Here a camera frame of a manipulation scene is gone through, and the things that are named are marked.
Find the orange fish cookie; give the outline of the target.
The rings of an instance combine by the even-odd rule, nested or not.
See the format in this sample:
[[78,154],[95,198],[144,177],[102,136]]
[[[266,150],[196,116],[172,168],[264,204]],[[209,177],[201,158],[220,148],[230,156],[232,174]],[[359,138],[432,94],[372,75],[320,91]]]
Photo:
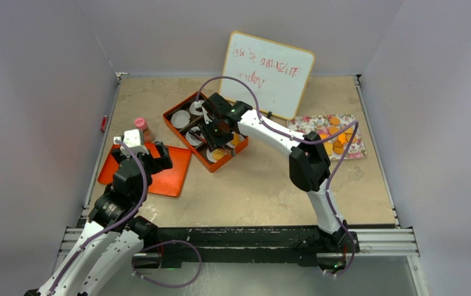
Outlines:
[[232,147],[236,147],[236,146],[239,145],[240,142],[241,142],[240,135],[236,134],[236,133],[233,133],[233,139],[230,141],[230,145]]

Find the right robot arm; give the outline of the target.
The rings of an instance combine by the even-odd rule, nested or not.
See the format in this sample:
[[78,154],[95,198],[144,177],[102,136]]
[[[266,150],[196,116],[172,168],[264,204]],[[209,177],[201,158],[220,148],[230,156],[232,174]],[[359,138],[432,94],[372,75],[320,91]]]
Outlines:
[[304,135],[290,130],[262,116],[249,104],[230,104],[218,93],[197,107],[206,116],[199,129],[210,150],[226,148],[239,134],[261,141],[288,159],[290,180],[307,193],[324,249],[334,251],[353,242],[330,189],[330,158],[316,132]]

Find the yellow rectangular biscuit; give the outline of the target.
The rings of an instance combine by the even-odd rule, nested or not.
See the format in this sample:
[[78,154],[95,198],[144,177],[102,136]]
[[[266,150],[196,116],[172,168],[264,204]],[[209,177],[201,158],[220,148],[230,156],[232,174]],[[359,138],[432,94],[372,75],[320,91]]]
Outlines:
[[333,155],[333,144],[331,142],[324,142],[323,144],[328,156]]

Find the round patterned biscuit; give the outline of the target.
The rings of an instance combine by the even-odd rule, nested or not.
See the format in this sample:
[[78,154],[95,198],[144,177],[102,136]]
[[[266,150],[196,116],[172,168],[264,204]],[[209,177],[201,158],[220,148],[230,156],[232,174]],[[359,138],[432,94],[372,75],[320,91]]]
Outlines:
[[212,159],[214,160],[214,162],[219,161],[224,156],[225,156],[225,152],[220,149],[216,149],[212,152]]

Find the orange cookie tin box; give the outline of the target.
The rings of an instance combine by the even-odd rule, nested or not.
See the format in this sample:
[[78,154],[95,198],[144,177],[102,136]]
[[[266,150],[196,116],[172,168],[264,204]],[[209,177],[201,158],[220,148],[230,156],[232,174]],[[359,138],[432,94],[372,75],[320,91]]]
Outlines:
[[[208,146],[207,144],[205,143],[202,143],[200,146],[197,146],[197,147],[193,147],[186,139],[185,139],[185,134],[186,132],[194,127],[194,126],[198,126],[201,124],[201,123],[208,123],[210,121],[210,118],[208,117],[204,107],[203,108],[203,115],[202,116],[195,116],[195,115],[191,115],[191,121],[188,125],[186,125],[184,128],[182,129],[176,129],[172,126],[171,122],[170,122],[170,119],[171,119],[171,116],[176,112],[176,111],[179,111],[179,110],[185,110],[185,111],[188,111],[189,112],[189,108],[190,108],[190,105],[193,101],[198,101],[198,100],[203,100],[205,101],[208,97],[206,97],[203,93],[194,93],[192,96],[190,96],[189,98],[187,98],[186,100],[184,100],[183,102],[179,103],[178,105],[176,105],[175,107],[173,107],[172,109],[170,109],[169,111],[167,111],[166,113],[164,113],[163,115],[163,118],[164,118],[164,121],[165,121],[165,124],[170,128],[170,130],[177,136],[177,138],[185,144],[185,146],[189,149],[191,149],[192,153],[196,156],[196,158],[205,166],[205,168],[213,173],[215,171],[217,171],[220,167],[222,167],[224,164],[226,164],[229,160],[231,160],[233,157],[229,154],[227,154],[226,156],[224,156],[221,160],[219,160],[218,162],[216,163],[212,163],[210,161],[208,161],[207,157],[206,157],[206,149],[208,149]],[[242,141],[240,143],[240,145],[238,145],[236,148],[235,148],[235,152],[236,152],[236,155],[240,152],[242,152],[243,149],[245,149],[247,146],[248,146],[248,142],[249,142],[249,139],[247,136],[244,136],[244,141]]]

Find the metal tongs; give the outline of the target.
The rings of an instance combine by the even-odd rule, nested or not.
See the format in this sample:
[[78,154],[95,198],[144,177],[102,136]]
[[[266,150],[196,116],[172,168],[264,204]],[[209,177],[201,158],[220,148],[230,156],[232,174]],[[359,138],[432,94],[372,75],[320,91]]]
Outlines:
[[[202,135],[202,133],[200,131],[193,131],[193,130],[190,130],[190,134],[191,134],[191,137],[197,141],[201,141],[202,143],[205,143],[207,144],[207,141],[205,139],[205,137]],[[227,144],[224,144],[222,145],[220,148],[218,149],[222,149],[224,150],[227,154],[231,155],[232,157],[234,157],[236,155],[236,152],[235,150],[231,150],[229,149],[229,147],[227,146]]]

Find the orange tin lid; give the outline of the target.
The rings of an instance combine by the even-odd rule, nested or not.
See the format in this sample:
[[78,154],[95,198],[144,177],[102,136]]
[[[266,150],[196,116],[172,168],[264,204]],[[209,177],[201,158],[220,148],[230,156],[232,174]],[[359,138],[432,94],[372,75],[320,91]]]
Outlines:
[[[112,182],[113,174],[119,168],[119,164],[112,156],[112,151],[119,147],[118,144],[114,144],[110,149],[98,176],[99,184],[108,185]],[[168,146],[168,150],[173,162],[173,168],[152,175],[152,184],[149,185],[148,192],[150,194],[177,198],[183,189],[190,164],[191,151],[175,146]]]

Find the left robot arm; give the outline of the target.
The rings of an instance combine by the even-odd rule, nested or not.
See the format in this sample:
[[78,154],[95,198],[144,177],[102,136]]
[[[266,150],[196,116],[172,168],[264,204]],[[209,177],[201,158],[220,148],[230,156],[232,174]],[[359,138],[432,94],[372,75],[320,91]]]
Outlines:
[[96,295],[127,258],[157,246],[157,226],[137,215],[152,176],[173,167],[168,148],[157,142],[158,157],[125,136],[111,153],[118,163],[75,245],[54,274],[26,295]]

